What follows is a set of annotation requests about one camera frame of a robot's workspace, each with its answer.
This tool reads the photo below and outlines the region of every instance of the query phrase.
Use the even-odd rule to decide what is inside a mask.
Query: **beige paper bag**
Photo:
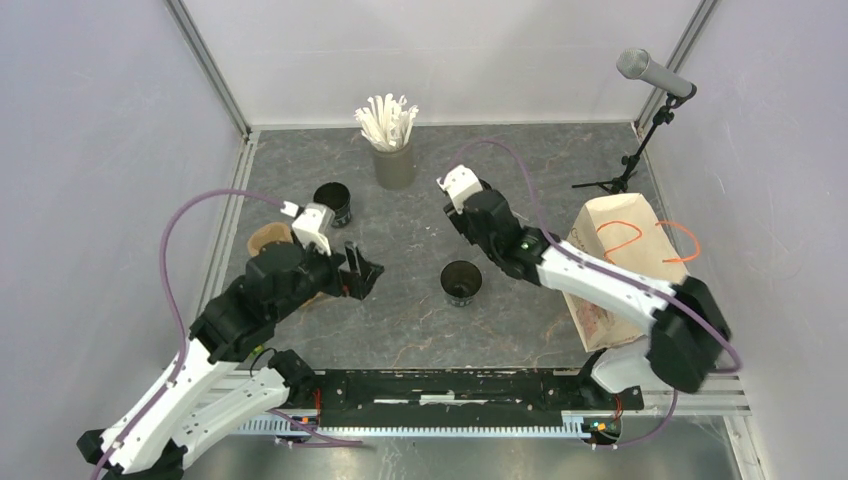
[[[651,205],[638,193],[589,200],[566,240],[593,257],[640,275],[679,283],[688,273],[662,225],[658,225]],[[580,297],[564,295],[587,352],[629,343],[641,336],[626,318]]]

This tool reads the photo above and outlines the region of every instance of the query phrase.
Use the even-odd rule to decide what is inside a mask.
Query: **microphone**
[[[650,83],[681,100],[689,100],[698,90],[692,82],[651,60],[651,55],[641,48],[628,48],[622,52],[615,66],[624,78]]]

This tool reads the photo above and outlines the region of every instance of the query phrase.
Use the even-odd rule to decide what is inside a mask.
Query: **microphone head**
[[[624,75],[624,78],[635,80],[645,73],[651,64],[651,55],[641,48],[628,48],[621,53],[615,67]]]

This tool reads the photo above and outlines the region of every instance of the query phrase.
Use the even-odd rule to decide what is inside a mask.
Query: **black wire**
[[[258,362],[259,359],[262,358],[262,355],[265,355],[265,352],[269,352],[271,350],[274,351],[274,355],[277,354],[276,348],[266,348],[265,350],[262,350],[261,352],[259,352],[259,355],[257,355],[256,358],[253,359],[253,363],[250,364],[250,378],[253,378],[253,367],[256,366],[256,362]]]

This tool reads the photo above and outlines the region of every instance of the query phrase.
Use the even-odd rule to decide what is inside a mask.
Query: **black tripod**
[[[645,150],[645,147],[648,145],[648,141],[654,135],[657,127],[664,123],[671,123],[671,121],[674,120],[674,112],[672,112],[672,110],[683,105],[683,103],[691,97],[692,95],[689,95],[688,98],[681,98],[676,95],[672,95],[671,93],[668,94],[668,97],[665,100],[665,105],[660,107],[660,109],[657,110],[656,115],[654,115],[653,125],[651,125],[651,129],[648,130],[648,134],[645,135],[645,139],[642,140],[642,144],[639,145],[639,150],[636,150],[636,153],[633,155],[625,155],[621,157],[621,164],[624,165],[625,168],[624,173],[622,173],[620,177],[615,177],[612,180],[607,180],[605,182],[580,183],[572,185],[571,188],[601,187],[607,193],[626,193],[627,181],[630,180],[630,177],[635,175],[634,170],[636,170],[636,164],[639,163],[642,152]]]

